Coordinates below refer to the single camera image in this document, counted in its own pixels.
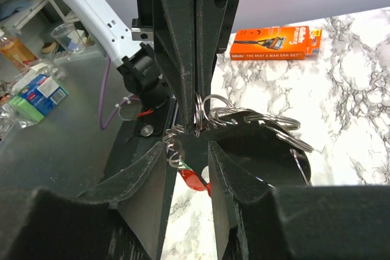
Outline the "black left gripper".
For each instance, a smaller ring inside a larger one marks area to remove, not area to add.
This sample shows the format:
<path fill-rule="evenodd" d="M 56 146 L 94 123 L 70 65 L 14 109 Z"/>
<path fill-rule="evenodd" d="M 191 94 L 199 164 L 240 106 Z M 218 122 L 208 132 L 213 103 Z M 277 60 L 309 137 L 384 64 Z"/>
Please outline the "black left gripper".
<path fill-rule="evenodd" d="M 193 129 L 195 90 L 194 19 L 196 28 L 196 93 L 205 98 L 217 54 L 224 52 L 238 8 L 238 0 L 160 0 L 163 12 L 154 15 L 153 0 L 137 0 L 138 18 L 132 27 L 156 28 L 156 36 L 171 54 L 172 65 L 163 65 L 177 98 L 182 125 Z M 154 20 L 162 21 L 154 26 Z"/>

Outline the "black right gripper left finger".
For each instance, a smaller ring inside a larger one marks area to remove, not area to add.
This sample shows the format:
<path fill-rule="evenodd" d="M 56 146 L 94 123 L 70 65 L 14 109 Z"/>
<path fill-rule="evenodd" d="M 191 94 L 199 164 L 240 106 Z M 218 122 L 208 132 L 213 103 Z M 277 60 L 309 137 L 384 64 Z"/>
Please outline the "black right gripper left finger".
<path fill-rule="evenodd" d="M 116 210 L 151 259 L 159 253 L 159 232 L 166 180 L 166 149 L 157 142 L 131 166 L 79 197 L 107 202 Z"/>

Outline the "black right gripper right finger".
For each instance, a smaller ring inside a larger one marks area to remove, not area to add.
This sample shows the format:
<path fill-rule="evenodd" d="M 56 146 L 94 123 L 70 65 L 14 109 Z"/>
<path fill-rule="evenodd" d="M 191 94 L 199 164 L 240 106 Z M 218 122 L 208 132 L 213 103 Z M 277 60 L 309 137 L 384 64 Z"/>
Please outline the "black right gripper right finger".
<path fill-rule="evenodd" d="M 208 143 L 214 233 L 218 259 L 272 259 L 269 215 L 258 204 L 272 185 L 233 162 L 214 141 Z"/>

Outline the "key with red tag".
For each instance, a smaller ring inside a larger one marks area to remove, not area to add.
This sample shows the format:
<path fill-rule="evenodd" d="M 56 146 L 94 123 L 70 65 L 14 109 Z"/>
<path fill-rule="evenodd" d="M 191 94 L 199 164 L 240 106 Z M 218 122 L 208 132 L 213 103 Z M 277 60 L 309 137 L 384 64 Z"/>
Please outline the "key with red tag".
<path fill-rule="evenodd" d="M 190 189 L 198 192 L 207 191 L 208 196 L 211 197 L 210 183 L 198 176 L 190 167 L 185 165 L 178 169 L 178 173 Z"/>

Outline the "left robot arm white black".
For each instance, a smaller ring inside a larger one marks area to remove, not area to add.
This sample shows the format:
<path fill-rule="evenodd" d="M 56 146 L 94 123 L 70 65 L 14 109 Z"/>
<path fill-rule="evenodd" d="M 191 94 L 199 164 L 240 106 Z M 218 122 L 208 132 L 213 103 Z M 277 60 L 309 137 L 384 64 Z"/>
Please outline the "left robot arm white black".
<path fill-rule="evenodd" d="M 185 133 L 202 130 L 218 54 L 229 42 L 238 0 L 137 0 L 127 26 L 106 0 L 62 0 L 102 45 L 146 108 L 177 101 Z"/>

